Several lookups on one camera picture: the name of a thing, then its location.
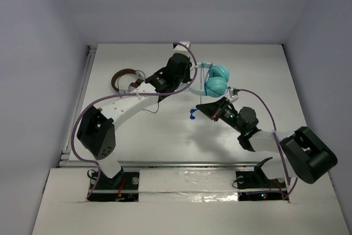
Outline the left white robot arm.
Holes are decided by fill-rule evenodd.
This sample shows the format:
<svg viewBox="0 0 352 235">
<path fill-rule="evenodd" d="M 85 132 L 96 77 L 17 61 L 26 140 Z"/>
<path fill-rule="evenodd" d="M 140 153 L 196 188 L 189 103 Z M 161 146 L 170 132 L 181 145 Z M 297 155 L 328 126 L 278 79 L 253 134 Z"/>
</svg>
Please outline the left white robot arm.
<svg viewBox="0 0 352 235">
<path fill-rule="evenodd" d="M 123 169 L 112 156 L 116 146 L 116 130 L 143 109 L 179 94 L 194 81 L 190 69 L 195 62 L 190 52 L 176 51 L 167 65 L 141 82 L 127 94 L 117 94 L 117 100 L 100 108 L 92 103 L 79 118 L 73 131 L 77 139 L 94 157 L 93 162 L 103 174 L 103 181 L 116 188 L 122 183 Z"/>
</svg>

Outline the teal white headphones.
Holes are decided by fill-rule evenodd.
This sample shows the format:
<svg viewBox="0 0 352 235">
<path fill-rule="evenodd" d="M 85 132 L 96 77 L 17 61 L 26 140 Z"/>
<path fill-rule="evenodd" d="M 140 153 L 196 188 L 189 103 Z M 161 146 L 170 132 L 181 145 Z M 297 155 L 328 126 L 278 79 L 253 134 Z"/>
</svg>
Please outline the teal white headphones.
<svg viewBox="0 0 352 235">
<path fill-rule="evenodd" d="M 201 89 L 196 89 L 192 86 L 188 87 L 188 90 L 197 96 L 209 96 L 218 98 L 223 96 L 230 87 L 228 81 L 230 78 L 230 72 L 227 67 L 223 65 L 217 65 L 213 63 L 201 62 L 196 66 L 191 67 L 191 71 L 208 69 L 207 74 L 203 79 L 203 86 Z"/>
</svg>

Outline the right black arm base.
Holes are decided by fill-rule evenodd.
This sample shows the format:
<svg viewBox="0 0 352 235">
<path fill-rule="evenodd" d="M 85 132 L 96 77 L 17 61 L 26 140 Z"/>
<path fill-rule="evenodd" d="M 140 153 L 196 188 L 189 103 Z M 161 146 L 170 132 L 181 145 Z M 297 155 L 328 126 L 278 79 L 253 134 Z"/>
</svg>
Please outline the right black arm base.
<svg viewBox="0 0 352 235">
<path fill-rule="evenodd" d="M 237 171 L 232 187 L 239 191 L 239 201 L 285 200 L 287 187 L 278 179 L 268 179 L 262 166 L 271 160 L 266 158 L 256 164 L 252 171 Z"/>
</svg>

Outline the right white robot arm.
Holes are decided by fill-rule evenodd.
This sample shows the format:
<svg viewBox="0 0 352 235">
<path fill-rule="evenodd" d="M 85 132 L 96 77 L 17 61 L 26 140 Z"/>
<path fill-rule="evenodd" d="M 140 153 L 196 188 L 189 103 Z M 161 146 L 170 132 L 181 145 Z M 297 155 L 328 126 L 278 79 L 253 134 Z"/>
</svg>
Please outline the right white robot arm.
<svg viewBox="0 0 352 235">
<path fill-rule="evenodd" d="M 338 163 L 333 151 L 308 127 L 300 127 L 292 135 L 279 137 L 275 131 L 258 128 L 259 120 L 254 109 L 242 107 L 237 111 L 225 97 L 216 102 L 198 104 L 196 109 L 210 120 L 222 120 L 235 129 L 239 133 L 239 145 L 244 150 L 281 153 L 287 166 L 285 176 L 313 184 Z"/>
</svg>

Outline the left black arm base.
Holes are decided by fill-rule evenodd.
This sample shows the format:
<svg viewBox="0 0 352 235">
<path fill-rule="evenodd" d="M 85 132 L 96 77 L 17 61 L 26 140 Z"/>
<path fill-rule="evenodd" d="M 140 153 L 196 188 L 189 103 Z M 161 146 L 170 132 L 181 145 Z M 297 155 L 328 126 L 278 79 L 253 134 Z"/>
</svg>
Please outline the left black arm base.
<svg viewBox="0 0 352 235">
<path fill-rule="evenodd" d="M 109 179 L 103 173 L 98 178 L 98 171 L 87 171 L 90 179 L 87 200 L 91 202 L 138 202 L 139 171 L 121 171 Z"/>
</svg>

